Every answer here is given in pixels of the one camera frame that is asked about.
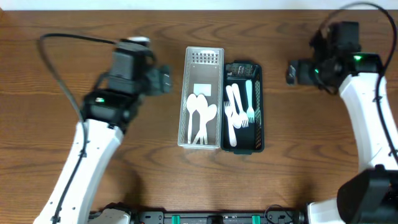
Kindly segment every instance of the black plastic tray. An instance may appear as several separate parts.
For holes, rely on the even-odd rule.
[[[242,64],[244,70],[242,72],[233,72],[231,75],[230,70],[227,71],[227,67],[230,68],[233,64]],[[256,66],[256,70],[252,71],[248,69],[248,65]],[[234,61],[233,63],[226,63],[224,65],[224,82],[223,82],[223,102],[228,101],[225,87],[232,85],[233,83],[238,84],[239,91],[241,93],[241,101],[243,110],[248,108],[248,98],[246,96],[246,80],[251,80],[253,87],[253,102],[252,107],[254,109],[254,123],[249,123],[246,128],[236,129],[234,128],[237,145],[232,147],[229,144],[228,136],[228,120],[224,113],[223,106],[223,119],[221,120],[221,148],[224,151],[234,152],[234,154],[246,154],[250,155],[253,152],[262,152],[264,150],[264,109],[262,101],[262,69],[261,66],[252,63],[250,61]]]

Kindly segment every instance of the black mount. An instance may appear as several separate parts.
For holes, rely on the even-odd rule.
[[[137,212],[128,210],[120,203],[107,205],[106,208],[118,209],[131,216],[130,224],[303,224],[304,214],[293,210],[271,210],[267,216],[261,212],[216,212],[216,213],[174,213],[174,212]],[[101,212],[93,213],[89,219],[95,219]]]
[[[286,75],[289,85],[315,85],[336,94],[348,75],[379,73],[382,68],[377,54],[361,53],[357,22],[331,24],[326,38],[318,30],[310,46],[314,49],[312,58],[289,62]]]
[[[84,97],[84,119],[109,123],[124,133],[138,111],[144,96],[157,96],[171,90],[168,66],[155,68],[156,58],[149,41],[122,39],[113,51],[113,65],[102,74],[93,91]],[[108,87],[100,89],[107,78]]]
[[[363,171],[340,187],[337,207],[346,223],[398,223],[398,171]]]

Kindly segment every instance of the white plastic spoon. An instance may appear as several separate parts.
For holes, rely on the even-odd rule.
[[[206,114],[204,115],[203,118],[203,126],[200,127],[200,130],[198,134],[196,135],[195,139],[193,140],[192,144],[196,144],[199,140],[199,138],[204,137],[205,139],[205,144],[207,144],[207,127],[206,124],[207,122],[211,121],[216,117],[217,114],[217,106],[216,105],[210,105],[207,107]]]
[[[189,112],[189,123],[188,123],[188,144],[191,144],[191,135],[192,135],[192,114],[197,110],[197,96],[195,94],[191,94],[187,98],[187,110]]]
[[[198,96],[197,98],[197,111],[199,112],[200,115],[200,125],[199,125],[199,132],[202,129],[203,130],[203,123],[205,123],[206,120],[206,112],[207,112],[207,100],[206,97],[203,96],[202,94]],[[203,144],[203,136],[200,136],[200,144]]]

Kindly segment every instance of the wooden table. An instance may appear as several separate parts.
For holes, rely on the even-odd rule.
[[[358,170],[347,110],[338,96],[285,84],[287,61],[311,55],[308,40],[328,11],[4,12],[0,23],[0,223],[32,223],[61,172],[76,114],[42,61],[36,40],[66,32],[117,40],[151,38],[172,66],[171,94],[146,98],[100,183],[92,210],[123,201],[166,210],[264,210],[334,197]],[[376,11],[338,19],[361,22],[366,52],[385,58],[391,28]],[[222,47],[225,61],[251,59],[264,72],[266,149],[252,156],[177,146],[185,49]],[[111,65],[112,47],[53,38],[47,47],[81,99]],[[398,58],[387,73],[398,116]]]

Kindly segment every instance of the plastic fork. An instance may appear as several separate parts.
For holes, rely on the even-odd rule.
[[[253,98],[253,85],[251,83],[251,80],[246,81],[246,94],[248,96],[248,110],[246,111],[246,114],[248,115],[249,122],[254,123],[254,110],[252,106],[252,98]]]
[[[232,107],[231,104],[227,101],[224,103],[224,112],[225,115],[228,119],[228,136],[229,136],[229,144],[232,147],[235,147],[237,142],[236,142],[236,136],[235,136],[235,131],[233,127],[233,122],[232,122]]]
[[[225,87],[226,94],[228,95],[228,103],[231,105],[232,108],[232,123],[234,124],[234,127],[236,129],[239,129],[242,127],[242,120],[239,117],[239,114],[236,112],[236,107],[235,107],[235,98],[234,98],[234,91],[232,90],[232,86],[227,85]]]
[[[248,115],[246,114],[246,112],[243,111],[241,94],[239,92],[238,84],[236,84],[236,83],[232,84],[232,90],[234,92],[234,97],[235,97],[236,103],[238,104],[239,117],[241,118],[241,121],[242,121],[242,127],[246,128],[249,126],[249,118],[248,118]]]

